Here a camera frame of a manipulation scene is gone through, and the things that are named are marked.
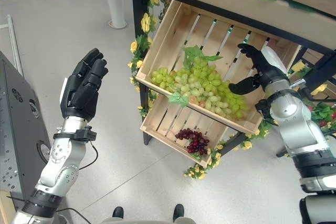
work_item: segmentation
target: robotic hand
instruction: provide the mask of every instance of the robotic hand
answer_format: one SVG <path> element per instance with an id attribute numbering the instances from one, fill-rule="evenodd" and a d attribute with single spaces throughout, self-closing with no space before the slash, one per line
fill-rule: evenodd
<path id="1" fill-rule="evenodd" d="M 302 223 L 336 223 L 336 159 L 320 128 L 311 120 L 309 109 L 292 89 L 286 69 L 271 49 L 263 52 L 248 44 L 239 44 L 251 58 L 258 73 L 237 84 L 230 84 L 235 94 L 246 94 L 260 85 L 266 99 L 256 109 L 266 119 L 275 119 L 288 154 L 301 175 L 303 191 L 317 193 L 300 201 Z"/>
<path id="2" fill-rule="evenodd" d="M 60 102 L 63 127 L 54 134 L 49 161 L 31 197 L 17 211 L 13 224 L 52 223 L 62 198 L 76 181 L 85 144 L 96 139 L 87 123 L 96 113 L 98 90 L 108 72 L 107 62 L 102 58 L 97 48 L 91 50 L 66 79 Z"/>

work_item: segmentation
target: black metal frame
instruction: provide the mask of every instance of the black metal frame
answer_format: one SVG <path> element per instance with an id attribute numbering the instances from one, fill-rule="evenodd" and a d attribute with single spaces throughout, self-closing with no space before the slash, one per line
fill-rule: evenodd
<path id="1" fill-rule="evenodd" d="M 298 61 L 303 56 L 307 48 L 310 48 L 314 51 L 324 54 L 324 56 L 320 60 L 320 62 L 322 62 L 323 64 L 320 64 L 318 71 L 312 72 L 311 75 L 309 76 L 310 84 L 308 85 L 309 85 L 310 90 L 314 90 L 316 87 L 318 87 L 321 84 L 321 81 L 325 82 L 330 78 L 330 76 L 335 74 L 335 70 L 333 70 L 329 66 L 331 62 L 336 62 L 336 53 L 332 49 L 329 49 L 325 46 L 322 46 L 313 41 L 304 39 L 300 36 L 289 33 L 287 31 L 281 30 L 279 28 L 267 25 L 257 20 L 245 17 L 240 14 L 233 13 L 231 11 L 228 11 L 228 10 L 225 10 L 217 6 L 213 6 L 213 5 L 198 1 L 198 0 L 177 0 L 177 1 L 198 7 L 200 9 L 207 10 L 209 12 L 215 13 L 223 17 L 227 17 L 229 19 L 235 20 L 243 24 L 247 24 L 259 30 L 266 31 L 270 34 L 274 34 L 276 36 L 282 37 L 284 39 L 287 39 L 287 40 L 290 40 L 290 41 L 293 41 L 295 43 L 302 45 L 303 50 L 299 51 L 295 61 Z M 137 36 L 142 33 L 140 21 L 141 21 L 143 14 L 148 11 L 147 0 L 133 0 L 133 11 L 134 11 L 135 35 Z M 148 87 L 146 87 L 143 84 L 140 84 L 140 100 L 141 100 L 141 106 L 143 108 L 148 108 Z M 148 134 L 144 133 L 145 145 L 148 145 L 150 139 L 151 137 Z M 244 140 L 246 140 L 246 136 L 244 135 L 244 133 L 237 132 L 237 134 L 226 143 L 225 148 L 221 150 L 221 154 L 222 155 L 226 154 L 227 152 L 229 152 L 230 150 L 232 150 L 233 148 L 241 144 Z"/>

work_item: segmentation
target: wooden crate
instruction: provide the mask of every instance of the wooden crate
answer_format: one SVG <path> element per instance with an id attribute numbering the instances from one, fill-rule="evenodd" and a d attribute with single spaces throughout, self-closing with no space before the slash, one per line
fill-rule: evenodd
<path id="1" fill-rule="evenodd" d="M 188 107 L 181 108 L 177 104 L 169 103 L 164 95 L 159 95 L 140 127 L 142 131 L 206 167 L 210 161 L 210 155 L 203 155 L 202 160 L 193 158 L 186 148 L 189 141 L 175 137 L 175 134 L 186 128 L 191 130 L 199 128 L 200 132 L 210 140 L 207 148 L 214 148 L 223 138 L 228 127 Z"/>
<path id="2" fill-rule="evenodd" d="M 139 69 L 137 80 L 161 94 L 171 94 L 151 83 L 151 73 L 160 67 L 168 67 L 168 69 L 171 70 L 179 56 L 180 57 L 176 62 L 174 69 L 178 70 L 183 67 L 184 56 L 182 53 L 182 47 L 198 15 L 200 15 L 200 18 L 186 46 L 200 46 L 208 33 L 213 20 L 217 19 L 213 31 L 203 48 L 203 53 L 207 56 L 216 55 L 225 35 L 227 34 L 228 28 L 231 24 L 234 25 L 230 37 L 219 54 L 220 56 L 223 56 L 223 58 L 215 62 L 217 65 L 217 71 L 222 77 L 228 71 L 231 62 L 238 52 L 237 45 L 243 42 L 249 30 L 251 30 L 252 33 L 248 43 L 254 45 L 258 49 L 261 49 L 266 38 L 269 37 L 269 46 L 278 53 L 285 66 L 291 65 L 293 58 L 299 49 L 299 46 L 295 43 L 280 39 L 271 34 L 253 29 L 207 11 L 197 9 L 177 1 L 172 1 L 164 20 L 156 33 L 153 44 L 145 57 L 143 65 Z M 240 55 L 238 67 L 236 68 L 237 71 L 234 73 L 231 81 L 236 83 L 247 77 L 252 65 L 253 64 L 250 59 L 247 59 L 245 55 Z M 251 111 L 245 120 L 237 122 L 230 121 L 195 104 L 190 103 L 188 107 L 238 131 L 254 133 L 261 122 L 261 116 L 255 110 L 254 105 L 264 97 L 264 92 L 261 88 L 259 88 L 250 94 L 245 95 L 245 97 L 247 98 L 247 105 L 251 107 Z"/>

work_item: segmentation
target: metal pole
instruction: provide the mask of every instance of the metal pole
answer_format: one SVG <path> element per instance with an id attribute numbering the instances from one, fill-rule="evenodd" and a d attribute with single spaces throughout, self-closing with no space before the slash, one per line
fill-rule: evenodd
<path id="1" fill-rule="evenodd" d="M 13 51 L 13 55 L 14 55 L 14 67 L 17 69 L 17 71 L 22 76 L 24 76 L 23 71 L 22 71 L 19 51 L 17 49 L 17 42 L 16 42 L 16 37 L 15 37 L 15 32 L 14 32 L 13 20 L 12 20 L 12 17 L 9 14 L 7 15 L 7 23 L 8 23 L 8 30 L 9 30 L 9 39 L 10 39 L 10 43 L 12 45 L 12 51 Z"/>

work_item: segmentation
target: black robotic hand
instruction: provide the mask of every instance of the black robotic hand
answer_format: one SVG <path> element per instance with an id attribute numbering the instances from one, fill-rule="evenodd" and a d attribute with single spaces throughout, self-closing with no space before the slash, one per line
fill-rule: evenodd
<path id="1" fill-rule="evenodd" d="M 69 76 L 60 104 L 63 118 L 78 116 L 89 122 L 94 117 L 101 80 L 108 73 L 102 58 L 97 48 L 91 50 Z"/>

